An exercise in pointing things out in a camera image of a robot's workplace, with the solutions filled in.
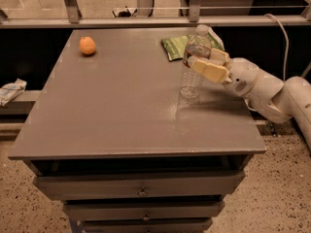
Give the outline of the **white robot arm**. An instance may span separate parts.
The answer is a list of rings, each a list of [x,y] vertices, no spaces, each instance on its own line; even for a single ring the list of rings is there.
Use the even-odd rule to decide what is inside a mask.
[[[302,77],[286,81],[262,70],[245,58],[230,58],[222,50],[207,50],[207,56],[185,53],[189,68],[213,83],[242,97],[248,108],[274,123],[292,117],[311,148],[311,84]]]

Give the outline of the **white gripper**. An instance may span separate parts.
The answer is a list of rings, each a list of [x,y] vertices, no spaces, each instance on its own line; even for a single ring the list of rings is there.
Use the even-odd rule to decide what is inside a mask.
[[[211,49],[210,58],[191,56],[190,68],[213,83],[223,83],[226,90],[248,97],[259,76],[259,67],[245,58],[232,58],[227,52]]]

